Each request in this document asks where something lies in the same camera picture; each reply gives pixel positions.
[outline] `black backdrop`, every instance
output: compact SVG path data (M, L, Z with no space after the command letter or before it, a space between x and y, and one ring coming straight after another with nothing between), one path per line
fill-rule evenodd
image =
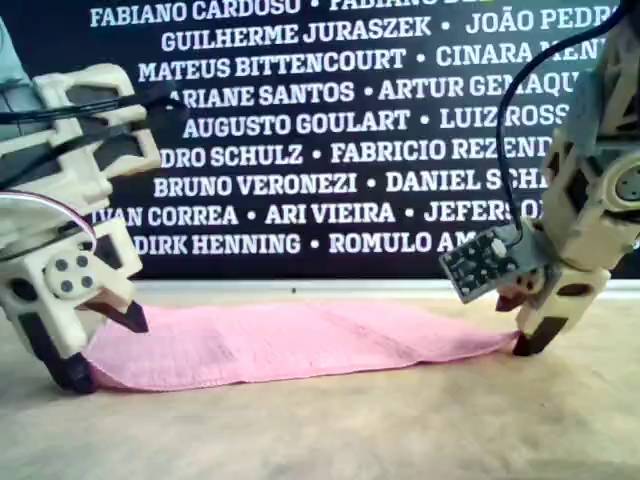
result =
M617 2L537 0L535 8L527 8L525 2L515 2L517 5L511 6L499 0L319 0L317 4L311 0L187 0L173 2L170 9L176 14L187 14L187 18L179 19L181 21L129 25L114 25L114 21L119 18L127 23L125 14L130 15L129 19L135 18L135 12L126 8L138 5L132 1L21 0L11 3L10 7L0 7L0 13L32 76L109 62L124 67L137 88L148 88L154 84L153 80L169 79L167 72L175 74L178 68L175 62L203 60L208 61L209 66L215 63L215 76L194 79L196 74L202 75L203 70L193 65L185 67L183 63L182 67L187 68L183 73L191 78L181 81L181 91L200 90L205 99L212 90L215 94L216 89L224 95L226 87L247 87L245 91L249 91L242 104L220 101L200 105L202 108L196 108L192 113L195 123L176 124L157 135L166 162L184 152L195 152L191 158L201 160L203 165L163 168L138 177L118 179L112 197L114 210L95 216L94 220L99 220L114 214L125 215L145 264L140 278L435 279L442 278L438 255L461 242L466 235L500 221L499 215L504 209L501 190L496 188L497 165L491 149L492 122L495 122L492 114L500 100L499 94L506 87L504 80L497 79L502 75L514 75L530 55L541 50L544 42L548 44L568 37L601 21L607 7ZM388 5L376 7L376 4ZM144 12L143 5L139 4L137 13ZM300 8L295 13L282 15L224 15L225 9L229 13L230 8L231 12L234 8L238 12L265 6L277 13L283 5ZM115 7L121 7L121 10L115 10ZM206 13L210 7L214 8L215 14L211 18L194 18ZM425 16L431 19L418 18ZM473 22L478 16L484 19L485 30L496 27L494 30L503 31L473 32ZM382 20L368 23L372 19ZM305 41L305 38L311 40L305 34L320 31L320 27L311 25L319 23L325 24L322 27L325 33L350 38ZM279 35L282 40L288 32L288 43L265 44L267 28L238 30L276 25L289 25L283 27ZM224 29L235 29L228 30L227 35L235 34L236 44L240 46L220 43L225 41L224 36L216 35L221 35ZM189 31L206 31L208 42L217 40L219 43L216 48L176 49L175 33ZM362 37L367 32L372 38ZM242 41L247 41L251 34L258 35L254 38L258 44L242 46ZM468 57L469 50L481 54L478 64L474 64L478 58ZM358 55L372 55L371 51L377 51L373 58L379 68L366 68L365 61L359 64L359 69L340 71L332 68L335 66L332 61L337 58L335 53L324 55L328 60L320 71L306 65L305 54L336 52L341 55L342 70L345 70L345 65ZM544 154L541 146L548 145L554 126L561 122L566 112L573 72L592 66L592 53L588 48L577 49L543 65L527 90L514 102L526 125L511 126L507 137L515 142L512 167L520 169L521 174L515 192L520 198L527 199L525 205L529 214L539 213L537 199L544 186L536 173ZM241 57L253 57L254 65L264 68L266 56L277 56L271 61L277 59L283 66L272 64L271 72L255 67L255 75L246 75L242 65L251 60ZM405 95L403 98L399 80L432 88L425 87L419 92L414 87L412 94L424 95L416 98ZM291 85L301 84L324 84L322 87L304 87L318 88L319 101L312 101L311 96L304 103L292 101L295 99L287 91L300 88ZM438 85L455 88L442 96ZM337 89L340 89L340 98L336 101L332 95L336 95ZM459 117L456 117L456 109L461 112ZM394 120L380 125L376 121L380 111L392 112L389 115L394 115ZM373 121L365 131L305 131L308 126L305 120L309 116L327 114L318 117L321 121L336 112L352 112L355 124L361 124L365 119ZM277 134L261 130L260 135L242 135L240 131L230 134L222 128L232 117L252 116L280 116L282 130ZM218 129L208 138L193 138L194 131L206 133L204 128L196 128L198 120L205 118L209 119L206 122L215 119ZM456 118L459 123L453 128L456 124L451 122ZM290 130L286 130L287 122L291 124ZM418 152L418 158L414 155L401 161L390 161L395 154L385 156L376 150L378 153L373 158L378 161L353 161L354 158L367 158L363 151L376 145L374 142L381 142L377 144L380 148L385 145L389 148L388 145L411 147L416 141L421 141L424 147ZM350 144L347 153L355 151L355 156L345 155L345 147L338 144ZM227 162L219 161L225 158L222 153L238 151L236 147L258 145L282 146L279 148L283 153L267 157L277 160L278 164L237 166L233 163L237 157L231 154L226 157ZM527 148L535 149L533 156ZM440 182L420 185L419 189L416 186L420 182L410 182L412 177L419 179L425 174L430 174L432 181L438 180L437 171L450 173L446 178L440 178ZM389 172L394 172L391 174L393 181L388 181ZM313 174L323 176L314 178ZM168 192L163 189L171 185L179 184L188 190L184 179L189 177L205 182L212 182L212 177L216 177L215 185L220 189L215 195L211 191L204 194L198 191L197 196L184 192L181 196L167 196ZM287 193L269 191L265 185L270 181L285 185ZM310 181L321 188L309 191ZM229 186L231 191L222 190ZM294 194L296 189L305 187L306 192ZM373 223L367 223L366 218L354 218L353 212L362 211L357 204L367 204L362 208L384 215L377 215L377 222ZM291 209L296 212L288 220L284 215L285 205L294 206ZM177 207L182 207L182 213L191 214L191 220L203 211L194 207L207 207L214 214L226 212L226 215L217 220L203 218L205 225L189 225L188 218L182 219L183 225L175 225L173 215L178 212ZM340 215L319 218L318 215L330 212L331 208L342 208L342 218ZM432 211L438 212L439 220L430 221ZM385 232L393 234L391 240L383 238ZM250 253L252 249L243 242L255 242L261 234L261 241L267 239L268 244ZM172 251L157 251L157 248L154 251L153 244L162 242L161 237L167 236L172 237ZM202 248L202 243L198 242L203 238L208 240L209 251L196 254L198 245ZM283 251L283 245L288 246L288 250ZM628 258L616 272L618 278L635 278L635 265L635 259Z

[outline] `pink cloth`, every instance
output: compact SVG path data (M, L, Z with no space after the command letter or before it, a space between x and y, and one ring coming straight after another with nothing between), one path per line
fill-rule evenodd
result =
M491 353L517 336L378 301L145 311L149 333L108 322L86 349L101 387L176 391L395 369Z

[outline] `folded fabric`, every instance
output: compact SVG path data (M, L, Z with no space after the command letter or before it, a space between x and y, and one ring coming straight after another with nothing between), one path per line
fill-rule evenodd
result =
M107 322L87 347L101 387L161 392L396 369L491 353L517 337L376 301L145 312L149 333Z

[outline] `robotic gripper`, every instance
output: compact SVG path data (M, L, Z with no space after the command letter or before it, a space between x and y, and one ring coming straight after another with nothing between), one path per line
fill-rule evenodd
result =
M542 352L604 290L640 235L640 8L607 37L542 164L544 212L491 228L440 258L464 303L497 290L519 309L514 354Z
M1 19L0 34L0 111L54 109L134 93L126 72L110 64L31 80ZM70 139L146 117L146 109L134 105L80 118L0 125L0 181ZM155 169L160 163L151 132L131 129L43 163L12 190L45 195L86 217L109 205L112 178ZM89 334L79 310L93 310L137 333L147 331L129 280L142 264L126 225L116 218L94 230L98 242L92 252L86 234L69 228L68 218L55 210L0 199L0 306L53 380L77 393L95 390L82 356Z

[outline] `black cable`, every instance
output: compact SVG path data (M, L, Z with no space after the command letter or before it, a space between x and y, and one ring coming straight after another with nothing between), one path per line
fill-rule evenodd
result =
M511 182L509 181L509 163L507 159L506 152L504 150L504 130L505 130L505 117L507 114L507 110L511 101L515 97L518 87L522 82L524 82L527 77L538 68L543 62L553 57L557 53L562 52L563 50L573 47L574 45L578 45L582 42L586 42L596 37L600 37L606 33L608 33L611 29L613 29L618 23L622 21L622 19L630 13L635 7L635 0L622 0L620 6L616 9L615 12L611 14L611 16L602 22L597 27L584 31L582 33L578 33L572 37L561 40L555 45L550 46L546 50L540 52L536 55L533 60L531 60L527 65L524 66L522 70L518 72L515 76L509 88L505 92L502 100L500 102L500 106L498 108L498 120L496 125L496 150L498 155L498 166L500 168L500 178L502 181L502 186L504 189L505 196L507 197L507 202L509 204L509 209L511 210L511 217L513 218L513 222L515 223L518 237L514 242L512 242L509 246L516 245L522 240L522 236L524 234L522 227L522 220L520 219L519 214L519 205L516 203L515 198L513 196L513 190L511 188Z
M120 135L130 135L138 130L152 128L149 119L151 119L154 115L157 115L160 108L167 106L170 106L174 109L174 114L179 115L180 120L184 119L188 115L188 109L181 102L172 98L156 99L154 102L150 103L147 106L147 120L144 120L142 122L134 122L133 124L125 123L105 127L104 129L97 132L84 134L79 137L67 140L66 142L54 147L46 155L38 157L35 160L29 162L27 165L25 165L24 168L20 169L18 172L11 175L4 181L0 182L0 191L15 188L17 185L20 185L22 179L27 175L40 168L42 165L45 165L49 162L57 161L58 157L69 152L92 145L97 142L104 142Z
M83 105L71 105L49 110L30 110L25 112L0 112L0 124L14 123L37 123L50 120L63 120L67 118L77 118L90 116L98 113L110 112L132 105L142 105L146 107L154 102L169 96L176 88L175 82L166 82L156 85L144 92L126 95L110 100L86 103Z

